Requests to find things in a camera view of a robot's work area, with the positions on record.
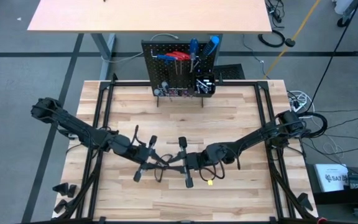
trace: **table leg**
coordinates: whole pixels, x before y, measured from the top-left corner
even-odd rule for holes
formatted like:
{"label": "table leg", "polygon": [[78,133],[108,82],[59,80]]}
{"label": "table leg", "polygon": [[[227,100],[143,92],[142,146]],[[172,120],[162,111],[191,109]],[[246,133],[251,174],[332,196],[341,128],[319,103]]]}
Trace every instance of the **table leg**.
{"label": "table leg", "polygon": [[[114,42],[116,40],[115,34],[110,34],[109,40],[105,41],[102,34],[91,34],[93,41],[95,42],[96,46],[98,47],[100,54],[102,55],[102,58],[105,60],[111,60],[111,53],[112,49],[114,48]],[[109,72],[110,72],[110,66],[111,63],[106,62],[103,60],[102,62],[102,68],[100,71],[100,80],[106,80]]]}

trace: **wooden tabletop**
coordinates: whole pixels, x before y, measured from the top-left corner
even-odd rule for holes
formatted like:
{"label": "wooden tabletop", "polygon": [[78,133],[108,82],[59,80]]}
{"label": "wooden tabletop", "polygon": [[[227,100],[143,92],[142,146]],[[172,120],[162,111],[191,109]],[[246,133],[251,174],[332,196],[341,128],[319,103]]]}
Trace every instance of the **wooden tabletop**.
{"label": "wooden tabletop", "polygon": [[240,34],[272,31],[264,0],[41,0],[28,30]]}
{"label": "wooden tabletop", "polygon": [[[284,82],[268,83],[274,112],[289,109]],[[99,84],[100,81],[85,82],[81,94],[77,118],[88,124],[93,121]],[[201,152],[208,144],[235,141],[260,128],[260,119],[252,86],[217,86],[213,97],[204,99],[204,108],[201,98],[174,98],[172,102],[161,98],[156,107],[156,97],[149,86],[114,87],[109,127],[131,138],[137,124],[141,141],[148,142],[151,135],[158,137],[155,148],[162,156],[179,152],[180,136],[186,136],[188,152]],[[290,142],[291,147],[300,149],[298,141]],[[70,147],[76,144],[78,141],[71,141]],[[81,185],[85,158],[83,146],[67,154],[61,183]],[[303,156],[286,150],[284,158],[292,191],[296,196],[307,193],[315,208]],[[194,187],[187,189],[183,175],[169,170],[161,183],[155,181],[153,171],[145,172],[136,183],[132,178],[138,164],[113,152],[104,153],[94,217],[125,221],[268,221],[276,216],[276,210],[264,143],[244,151],[240,162],[241,170],[237,170],[236,163],[224,165],[226,178],[214,180],[212,186],[201,180],[199,173],[191,172]],[[281,195],[288,216],[282,191]],[[71,200],[59,194],[57,203],[63,198]],[[316,209],[311,213],[317,216]]]}

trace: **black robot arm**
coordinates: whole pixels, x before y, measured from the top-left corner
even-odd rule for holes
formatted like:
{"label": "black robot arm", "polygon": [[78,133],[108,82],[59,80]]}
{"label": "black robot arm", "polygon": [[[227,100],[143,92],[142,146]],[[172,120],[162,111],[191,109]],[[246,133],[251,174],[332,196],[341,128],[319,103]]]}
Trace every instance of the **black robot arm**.
{"label": "black robot arm", "polygon": [[[96,129],[86,124],[69,114],[61,107],[59,101],[52,98],[39,99],[38,103],[33,106],[31,115],[44,123],[51,123],[65,128],[65,130],[59,131],[63,134],[72,133],[77,135],[80,142],[90,149],[106,152],[112,149],[115,154],[143,166],[145,166],[149,157],[166,164],[153,149],[157,137],[152,136],[147,147],[145,143],[137,140],[138,127],[135,129],[133,140],[130,141],[128,137],[119,134],[119,131],[108,131],[106,128]],[[138,146],[133,145],[135,139],[139,142]]]}
{"label": "black robot arm", "polygon": [[[72,133],[78,136],[81,143],[90,149],[97,149],[108,152],[112,151],[130,161],[140,164],[138,171],[135,173],[134,181],[138,182],[142,172],[150,169],[176,170],[185,174],[186,186],[192,187],[190,170],[200,170],[208,166],[215,166],[223,162],[230,164],[240,156],[241,152],[258,144],[262,141],[269,140],[273,145],[283,146],[288,144],[288,138],[299,136],[305,133],[303,121],[298,118],[295,112],[285,111],[276,115],[280,124],[276,120],[270,121],[254,132],[240,138],[235,142],[217,142],[210,144],[202,152],[186,152],[186,138],[179,138],[181,151],[177,156],[168,161],[163,160],[157,155],[154,145],[157,137],[152,136],[149,145],[138,140],[136,134],[138,126],[135,128],[135,134],[130,141],[128,137],[119,134],[119,131],[111,131],[106,128],[96,129],[80,119],[72,116],[61,107],[61,104],[52,98],[39,99],[38,103],[33,106],[31,114],[34,118],[52,125],[61,126],[66,130],[59,130],[61,133]],[[152,164],[147,162],[149,158],[158,162]],[[172,162],[183,161],[182,166],[169,166]]]}

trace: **yellow object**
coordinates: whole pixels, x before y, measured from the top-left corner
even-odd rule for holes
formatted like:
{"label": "yellow object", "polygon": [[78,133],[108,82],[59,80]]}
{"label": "yellow object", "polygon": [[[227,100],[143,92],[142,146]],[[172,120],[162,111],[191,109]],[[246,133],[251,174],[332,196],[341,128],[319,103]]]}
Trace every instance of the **yellow object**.
{"label": "yellow object", "polygon": [[[314,5],[311,7],[311,9],[309,10],[308,15],[305,17],[305,19],[303,20],[301,26],[299,27],[298,31],[295,33],[295,35],[292,37],[292,40],[295,41],[296,38],[298,37],[299,33],[301,32],[301,30],[303,29],[303,27],[305,26],[306,22],[308,21],[309,17],[311,16],[311,14],[313,13],[314,9],[316,9],[317,5],[320,3],[320,0],[316,0],[316,2],[314,3]],[[287,52],[288,50],[288,46],[285,46],[284,50],[277,56],[277,58],[274,60],[273,64],[268,68],[264,79],[267,78],[267,76],[269,75],[269,73],[273,70],[274,66],[276,66],[277,62],[280,60],[280,57],[283,56],[283,54],[285,52]]]}

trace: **wooden table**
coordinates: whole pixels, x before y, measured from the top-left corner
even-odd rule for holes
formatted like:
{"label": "wooden table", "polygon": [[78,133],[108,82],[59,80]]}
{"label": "wooden table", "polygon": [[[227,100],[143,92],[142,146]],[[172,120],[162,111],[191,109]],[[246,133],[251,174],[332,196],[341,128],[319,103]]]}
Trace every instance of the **wooden table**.
{"label": "wooden table", "polygon": [[[115,35],[102,32],[271,33],[264,0],[41,0],[28,30],[91,33],[105,60]],[[103,61],[100,79],[110,63]]]}
{"label": "wooden table", "polygon": [[[274,112],[289,109],[284,82],[268,83]],[[93,121],[99,84],[85,82],[81,94],[77,118],[88,124]],[[160,106],[156,107],[156,97],[149,86],[114,87],[109,127],[131,138],[137,124],[139,139],[148,142],[151,135],[158,136],[155,148],[164,155],[179,151],[179,136],[187,137],[188,152],[200,152],[208,144],[235,141],[251,133],[260,128],[260,119],[251,86],[218,86],[212,98],[204,99],[204,108],[201,98],[174,98],[172,102],[161,98]],[[71,141],[70,147],[76,144],[78,141]],[[292,140],[291,147],[300,149],[299,142]],[[81,184],[85,158],[83,146],[67,154],[62,183]],[[307,193],[314,206],[311,213],[317,216],[303,156],[286,150],[284,158],[292,191],[296,196]],[[184,177],[170,171],[164,173],[161,183],[154,180],[152,171],[144,173],[136,183],[132,178],[137,164],[113,152],[104,153],[94,217],[125,221],[268,221],[276,216],[276,211],[264,144],[244,151],[240,162],[241,170],[237,170],[235,163],[225,165],[226,178],[214,180],[212,186],[192,172],[194,187],[187,189]],[[84,211],[88,211],[91,191],[88,192]],[[280,193],[287,217],[285,197]],[[58,195],[57,203],[63,198],[69,200]]]}

